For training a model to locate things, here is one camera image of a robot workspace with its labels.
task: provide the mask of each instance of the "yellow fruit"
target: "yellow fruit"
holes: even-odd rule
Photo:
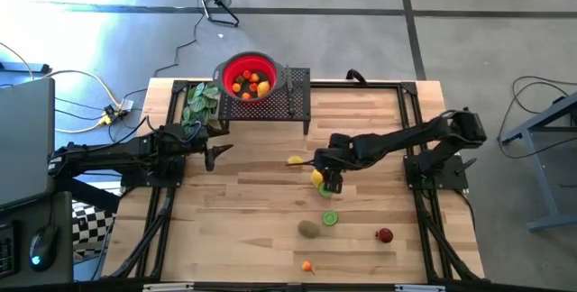
[[[318,187],[323,182],[323,174],[316,169],[313,170],[313,172],[310,173],[310,182],[313,183],[315,187]]]
[[[256,95],[258,97],[262,97],[265,96],[270,90],[270,84],[268,81],[262,81],[257,87],[256,87]]]
[[[292,164],[294,164],[294,163],[301,163],[301,162],[303,162],[303,159],[300,158],[300,156],[290,156],[290,157],[288,157],[288,159],[287,159],[287,164],[288,164],[288,165],[292,165]]]

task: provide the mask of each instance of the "red bowl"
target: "red bowl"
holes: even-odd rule
[[[236,78],[245,70],[264,74],[270,82],[270,90],[267,94],[253,99],[242,99],[233,91]],[[230,97],[244,103],[256,103],[266,98],[273,90],[284,86],[286,81],[285,68],[271,57],[260,52],[243,52],[234,55],[229,60],[215,68],[213,82]]]

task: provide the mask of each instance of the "keyboard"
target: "keyboard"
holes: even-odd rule
[[[17,221],[0,224],[0,278],[18,273],[18,239]]]

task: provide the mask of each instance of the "wooden table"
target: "wooden table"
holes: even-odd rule
[[[154,126],[166,121],[173,80],[151,79],[142,114],[149,115]],[[425,121],[443,112],[439,82],[420,81],[417,89]],[[415,202],[401,162],[404,151],[388,154],[370,169],[345,173],[343,193],[330,199],[311,185],[312,168],[285,167],[291,155],[310,159],[316,148],[326,147],[333,132],[399,130],[396,93],[313,88],[311,108],[308,136],[303,136],[301,123],[231,122],[230,135],[210,141],[234,144],[219,157],[215,171],[205,171],[201,155],[188,158],[172,212],[163,281],[426,282]],[[142,127],[139,134],[148,131]],[[117,269],[142,237],[150,193],[149,188],[137,188],[123,198],[104,274]],[[453,191],[439,191],[439,203],[448,241],[482,277],[467,205]],[[326,210],[339,214],[338,224],[322,225]],[[318,223],[321,236],[314,240],[300,236],[301,220]],[[394,233],[392,243],[375,239],[382,227]],[[435,268],[442,275],[438,249],[431,240]],[[304,260],[313,264],[316,275],[301,270]]]

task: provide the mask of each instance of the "gray floor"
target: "gray floor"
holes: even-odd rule
[[[3,16],[0,39],[30,61],[55,69],[80,68],[100,75],[116,97],[146,87],[154,69],[170,64],[174,48],[192,36],[198,14],[63,13],[58,6],[14,5]],[[53,0],[93,4],[194,6],[196,0]],[[412,0],[416,9],[483,11],[575,11],[577,0]],[[400,9],[401,0],[234,0],[236,7],[313,7]],[[239,15],[231,29],[203,21],[198,44],[180,52],[181,65],[159,77],[209,76],[215,65],[243,50],[263,50],[291,66],[310,67],[316,78],[343,78],[356,68],[367,78],[414,79],[404,17],[343,15]],[[417,18],[417,33],[427,79],[442,82],[449,108],[469,106],[479,112],[490,140],[465,157],[479,160],[467,172],[470,199],[486,275],[500,283],[577,289],[577,226],[529,233],[525,223],[545,214],[545,205],[528,160],[508,160],[495,142],[511,99],[510,84],[524,75],[577,81],[577,19]],[[0,53],[0,59],[9,57]],[[568,92],[575,89],[565,87]],[[57,79],[58,96],[88,105],[107,105],[103,90],[80,75]],[[521,99],[533,109],[546,108],[559,96],[535,87]],[[136,96],[141,104],[143,96]],[[90,111],[59,103],[58,107]],[[508,128],[529,114],[514,108]],[[59,115],[58,126],[82,128],[90,121]],[[114,129],[119,138],[126,129]],[[68,141],[109,142],[105,129],[57,135]],[[575,145],[551,152],[575,158]],[[524,153],[520,144],[511,154]],[[574,211],[577,188],[551,183],[564,211]]]

